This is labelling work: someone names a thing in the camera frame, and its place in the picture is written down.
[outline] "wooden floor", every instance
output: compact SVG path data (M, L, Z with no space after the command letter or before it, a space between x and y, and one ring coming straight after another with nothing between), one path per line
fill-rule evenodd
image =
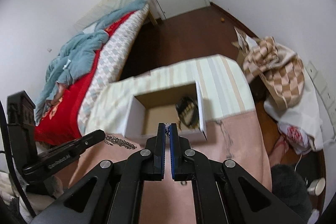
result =
M212 6L170 18L156 27L146 24L135 40L121 79L213 54L236 59L238 50L231 44L236 40L234 23ZM280 135L275 121L264 111L262 102L256 104L256 109L269 153ZM293 150L283 159L285 164L297 161L298 156Z

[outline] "open box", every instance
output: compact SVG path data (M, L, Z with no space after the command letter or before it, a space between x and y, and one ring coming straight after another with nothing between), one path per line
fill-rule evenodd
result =
M124 136L140 145L145 145L148 138L156 136L160 122L179 124L175 106L184 96L197 101L199 125L197 128L188 129L180 123L178 134L187 138L189 142L206 141L203 97L197 82L134 95L128 107Z

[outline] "metal screw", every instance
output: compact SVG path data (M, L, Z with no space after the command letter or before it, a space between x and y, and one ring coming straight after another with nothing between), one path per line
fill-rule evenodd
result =
M184 151L184 153L189 156L189 157L192 157L195 155L195 150L192 150L192 149L187 149L186 151Z
M228 168L233 168L233 167L236 166L236 163L233 160L227 160L225 162L225 166L228 167Z
M148 149L143 149L140 151L141 156L149 156L151 154L151 151Z
M100 163L100 167L101 168L109 168L111 166L111 162L109 160L103 160L101 163Z

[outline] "baseboard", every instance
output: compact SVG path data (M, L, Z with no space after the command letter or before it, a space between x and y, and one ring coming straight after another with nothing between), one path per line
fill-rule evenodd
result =
M238 19L236 19L233 15L225 11L223 8L219 7L217 4L210 2L210 5L215 7L217 10L221 11L226 17L228 17L232 23L243 32L245 32L249 37L257 37L254 32L252 32L248 27L246 27L243 23L241 23Z

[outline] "checkered bag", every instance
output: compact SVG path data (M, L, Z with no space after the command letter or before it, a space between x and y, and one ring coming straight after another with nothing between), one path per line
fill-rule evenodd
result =
M251 43L243 40L247 49L243 72L248 83L259 75L279 109L293 107L300 101L305 84L302 60L273 37L254 41L256 46L250 48Z

